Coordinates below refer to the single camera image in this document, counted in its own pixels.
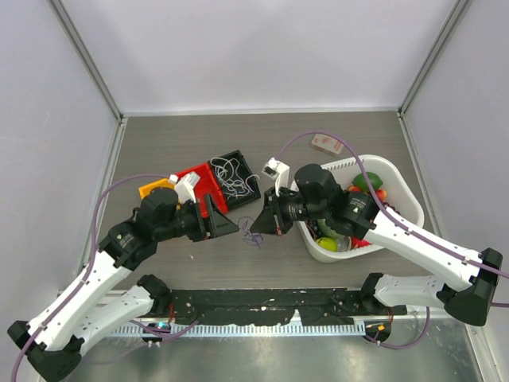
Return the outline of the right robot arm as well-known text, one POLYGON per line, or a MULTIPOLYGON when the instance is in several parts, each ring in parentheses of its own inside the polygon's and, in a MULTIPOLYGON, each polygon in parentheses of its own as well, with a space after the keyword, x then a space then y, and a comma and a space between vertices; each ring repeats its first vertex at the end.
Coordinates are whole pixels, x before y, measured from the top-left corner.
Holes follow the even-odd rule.
POLYGON ((501 275, 498 251, 475 251, 443 240, 386 208, 376 195, 342 189, 318 164, 295 173, 295 190, 287 186, 289 167, 284 163, 270 159, 262 172, 274 186, 264 193, 253 233, 282 236, 297 221, 321 220, 335 234, 387 248, 430 272, 429 277, 400 278, 369 274, 359 294, 363 311, 424 306, 443 309, 469 325, 486 324, 501 275))

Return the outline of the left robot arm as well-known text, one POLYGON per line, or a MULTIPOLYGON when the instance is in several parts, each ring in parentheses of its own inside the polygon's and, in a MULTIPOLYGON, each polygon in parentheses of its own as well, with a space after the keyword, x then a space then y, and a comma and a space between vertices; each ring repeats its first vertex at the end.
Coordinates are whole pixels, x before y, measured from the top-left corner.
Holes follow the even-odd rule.
POLYGON ((46 381, 62 381, 98 341, 116 327, 143 315, 159 318, 172 304, 172 292, 154 275, 144 275, 125 294, 98 308, 97 303, 142 262, 160 242, 187 237, 193 242, 236 233, 238 226, 204 196, 179 201, 169 188, 153 189, 132 216, 116 224, 100 242, 81 274, 48 308, 7 330, 35 371, 46 381))

